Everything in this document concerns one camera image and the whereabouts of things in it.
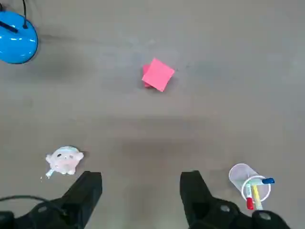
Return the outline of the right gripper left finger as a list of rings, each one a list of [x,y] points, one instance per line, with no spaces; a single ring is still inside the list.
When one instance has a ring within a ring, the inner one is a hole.
[[[83,229],[102,195],[102,174],[84,171],[60,198],[48,200],[33,195],[14,195],[1,202],[17,199],[39,201],[28,213],[15,217],[11,211],[0,212],[2,229]]]

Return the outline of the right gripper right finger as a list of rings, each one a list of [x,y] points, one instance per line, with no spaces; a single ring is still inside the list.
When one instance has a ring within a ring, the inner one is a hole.
[[[233,202],[215,198],[199,171],[182,172],[180,196],[190,229],[289,229],[277,214],[256,210],[251,216]]]

